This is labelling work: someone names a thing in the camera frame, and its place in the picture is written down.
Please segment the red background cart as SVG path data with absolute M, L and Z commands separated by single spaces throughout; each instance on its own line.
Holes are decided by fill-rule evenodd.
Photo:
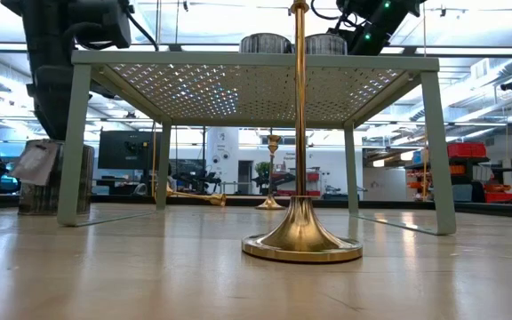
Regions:
M 277 196 L 295 196 L 297 194 L 295 171 L 274 172 L 272 174 L 274 193 Z M 320 197 L 320 172 L 306 172 L 306 195 Z

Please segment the small background plant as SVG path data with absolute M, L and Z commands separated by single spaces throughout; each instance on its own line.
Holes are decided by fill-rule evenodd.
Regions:
M 269 184 L 271 168 L 272 164 L 270 162 L 259 162 L 255 165 L 257 177 L 252 180 L 256 183 L 258 188 Z

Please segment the red storage bins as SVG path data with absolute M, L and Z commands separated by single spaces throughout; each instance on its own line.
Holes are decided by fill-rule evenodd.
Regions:
M 483 158 L 487 157 L 487 150 L 482 142 L 456 142 L 447 146 L 450 158 Z

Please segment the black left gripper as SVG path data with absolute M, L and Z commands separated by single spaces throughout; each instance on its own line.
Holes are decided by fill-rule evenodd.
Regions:
M 74 24 L 78 0 L 0 0 L 21 17 L 26 39 L 34 113 L 52 140 L 66 139 L 74 67 L 74 41 L 64 36 Z

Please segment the short brass goblet candlestick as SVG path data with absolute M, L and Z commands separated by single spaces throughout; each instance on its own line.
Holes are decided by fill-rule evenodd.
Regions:
M 278 135 L 270 134 L 268 136 L 268 151 L 269 151 L 269 167 L 268 167 L 268 194 L 265 201 L 256 206 L 258 210 L 274 211 L 283 210 L 283 206 L 278 204 L 274 198 L 274 184 L 273 184 L 273 171 L 274 171 L 274 158 L 275 153 L 279 146 L 281 137 Z

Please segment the green perforated metal shelf riser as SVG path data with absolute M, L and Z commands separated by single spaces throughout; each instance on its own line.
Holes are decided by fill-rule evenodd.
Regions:
M 88 94 L 92 81 L 97 81 L 112 92 L 130 102 L 136 109 L 163 126 L 164 144 L 161 148 L 159 162 L 160 171 L 168 167 L 171 128 L 177 122 L 160 110 L 155 110 L 140 91 L 136 91 L 129 83 L 111 70 L 113 64 L 201 64 L 207 66 L 232 67 L 292 67 L 295 88 L 291 92 L 296 107 L 296 118 L 293 121 L 275 120 L 268 116 L 263 120 L 227 120 L 201 117 L 190 118 L 189 124 L 217 127 L 290 127 L 296 129 L 299 136 L 305 134 L 304 124 L 316 129 L 341 129 L 345 134 L 346 170 L 348 184 L 348 211 L 350 216 L 357 217 L 358 200 L 356 186 L 356 147 L 354 129 L 364 123 L 382 109 L 416 86 L 421 86 L 425 108 L 425 126 L 430 155 L 430 165 L 434 179 L 436 229 L 435 236 L 446 236 L 455 233 L 456 216 L 452 196 L 452 184 L 449 176 L 449 158 L 445 141 L 444 119 L 437 73 L 439 61 L 436 58 L 412 57 L 381 57 L 381 56 L 326 56 L 301 54 L 259 54 L 232 52 L 91 52 L 82 51 L 73 54 L 74 74 L 71 88 L 70 107 L 66 139 L 64 142 L 64 158 L 62 163 L 60 197 L 57 221 L 67 227 L 77 226 L 76 210 L 78 189 L 84 151 L 84 128 L 88 105 Z M 345 121 L 330 124 L 326 121 L 306 121 L 303 115 L 303 103 L 307 95 L 307 76 L 299 66 L 305 68 L 355 68 L 355 69 L 394 69 L 402 71 L 402 75 L 376 93 Z

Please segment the tall brass wide-base candlestick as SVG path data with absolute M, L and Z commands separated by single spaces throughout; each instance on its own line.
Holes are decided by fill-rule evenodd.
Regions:
M 293 0 L 295 17 L 295 130 L 296 130 L 296 194 L 283 220 L 267 234 L 248 236 L 242 240 L 242 252 L 264 260 L 293 263 L 340 263 L 362 257 L 363 246 L 355 240 L 339 238 L 318 220 L 307 194 L 306 182 L 306 0 Z

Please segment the black aluminium table frame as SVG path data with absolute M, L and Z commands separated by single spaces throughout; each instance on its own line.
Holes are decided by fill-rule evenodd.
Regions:
M 92 203 L 107 204 L 154 204 L 152 197 L 146 196 L 91 196 Z M 255 206 L 260 199 L 251 197 L 228 197 L 227 206 Z M 18 196 L 0 195 L 0 208 L 17 207 L 19 205 Z M 347 200 L 322 200 L 316 199 L 313 205 L 317 208 L 331 209 L 347 209 Z M 404 202 L 404 201 L 360 201 L 359 209 L 376 209 L 376 210 L 435 210 L 436 206 L 433 202 Z M 511 217 L 512 204 L 485 204 L 485 203 L 455 203 L 456 212 L 474 213 L 491 216 Z

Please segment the yellow vertical pole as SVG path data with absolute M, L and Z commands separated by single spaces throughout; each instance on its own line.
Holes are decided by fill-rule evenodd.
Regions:
M 423 150 L 421 152 L 422 161 L 423 161 L 423 173 L 422 173 L 422 201 L 427 201 L 427 193 L 428 193 L 428 134 L 425 129 L 424 140 L 423 140 Z
M 150 189 L 151 196 L 156 200 L 156 122 L 152 122 L 151 127 L 151 174 L 150 174 Z

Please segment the black background monitor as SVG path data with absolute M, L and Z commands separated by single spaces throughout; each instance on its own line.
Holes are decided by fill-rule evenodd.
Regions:
M 160 160 L 161 133 L 156 133 L 156 168 Z M 151 132 L 103 131 L 100 133 L 98 168 L 151 169 Z

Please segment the background shelving rack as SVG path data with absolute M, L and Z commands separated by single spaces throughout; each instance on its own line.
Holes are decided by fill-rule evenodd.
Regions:
M 500 164 L 492 164 L 483 158 L 450 158 L 450 177 L 453 201 L 458 203 L 485 203 L 486 193 L 512 193 L 512 187 L 504 183 L 503 174 L 511 172 Z M 414 189 L 414 199 L 422 200 L 423 164 L 411 164 L 405 167 L 408 188 Z M 428 164 L 427 200 L 434 199 L 434 185 Z

